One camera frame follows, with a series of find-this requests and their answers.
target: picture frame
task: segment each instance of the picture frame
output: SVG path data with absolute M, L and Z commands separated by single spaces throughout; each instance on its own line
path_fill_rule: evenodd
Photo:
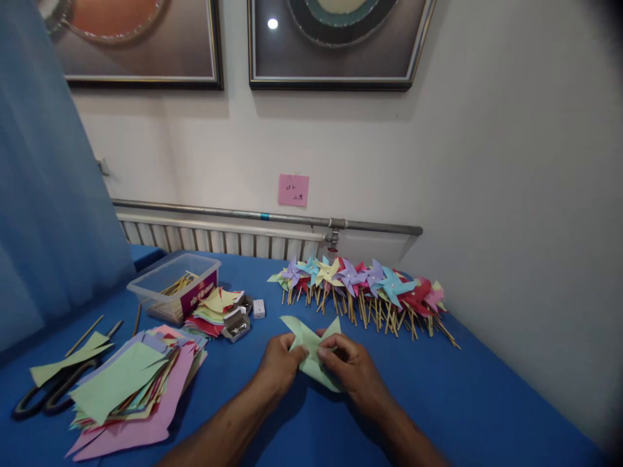
M 224 89 L 218 0 L 112 2 L 39 2 L 70 87 Z
M 249 86 L 407 91 L 435 2 L 247 0 Z

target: blue curtain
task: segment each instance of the blue curtain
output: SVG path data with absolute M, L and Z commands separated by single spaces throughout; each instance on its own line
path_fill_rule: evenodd
M 34 0 L 0 8 L 0 350 L 134 272 Z

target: white wall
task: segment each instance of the white wall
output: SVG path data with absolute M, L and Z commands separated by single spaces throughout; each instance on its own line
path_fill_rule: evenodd
M 407 94 L 256 92 L 223 1 L 226 91 L 76 92 L 113 197 L 421 224 L 399 264 L 605 445 L 620 392 L 620 63 L 576 0 L 439 0 Z M 311 177 L 306 209 L 280 173 Z M 387 260 L 396 239 L 345 239 Z

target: black scissors handle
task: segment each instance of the black scissors handle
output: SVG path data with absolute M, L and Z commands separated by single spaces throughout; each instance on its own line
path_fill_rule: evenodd
M 106 336 L 108 338 L 112 337 L 122 324 L 123 321 L 119 321 L 108 332 L 108 334 L 106 334 Z M 87 360 L 86 362 L 77 363 L 64 368 L 57 375 L 58 383 L 39 402 L 28 407 L 28 404 L 34 395 L 41 389 L 35 385 L 15 406 L 15 409 L 13 409 L 13 412 L 11 413 L 11 418 L 13 420 L 20 421 L 30 418 L 41 410 L 47 415 L 55 415 L 67 410 L 73 405 L 73 400 L 71 398 L 66 398 L 64 401 L 59 403 L 59 399 L 67 394 L 72 386 L 89 368 L 97 368 L 100 365 L 100 362 L 101 360 L 98 356 Z

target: blue tablecloth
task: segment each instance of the blue tablecloth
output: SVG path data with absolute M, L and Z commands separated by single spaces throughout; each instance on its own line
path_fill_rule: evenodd
M 315 308 L 305 308 L 302 300 L 293 306 L 281 304 L 281 288 L 266 279 L 280 271 L 285 261 L 199 254 L 222 261 L 219 280 L 226 289 L 245 290 L 254 298 L 263 298 L 267 318 L 254 321 L 252 331 L 235 344 L 222 338 L 208 344 L 208 358 L 180 401 L 169 440 L 84 464 L 153 465 L 248 382 L 269 338 L 287 332 L 279 316 L 294 315 L 312 329 L 325 328 L 335 318 L 332 305 L 322 316 L 314 313 Z M 73 322 L 33 340 L 28 350 L 0 368 L 4 465 L 72 464 L 64 459 L 78 437 L 76 431 L 67 429 L 71 411 L 54 417 L 38 414 L 23 422 L 11 420 L 9 414 L 32 386 L 29 367 L 61 359 L 101 314 L 105 318 L 97 327 L 100 332 L 107 332 L 120 319 L 125 321 L 113 338 L 119 348 L 131 336 L 136 306 L 136 297 L 125 285 L 120 286 L 86 307 Z M 158 324 L 143 315 L 140 328 Z M 569 467 L 602 463 L 601 453 L 590 440 L 457 320 L 448 317 L 446 326 L 462 351 L 442 335 L 432 339 L 420 335 L 418 341 L 411 342 L 407 333 L 397 339 L 365 331 L 361 324 L 355 328 L 347 320 L 343 320 L 342 330 L 368 349 L 398 402 L 455 465 Z M 215 457 L 219 449 L 214 446 Z M 352 411 L 344 395 L 328 392 L 304 374 L 297 376 L 277 411 L 260 429 L 243 462 L 271 467 L 292 463 L 323 467 L 389 464 L 378 445 L 378 433 Z
M 130 255 L 132 256 L 136 272 L 142 271 L 160 258 L 165 257 L 166 254 L 166 251 L 157 246 L 130 245 Z

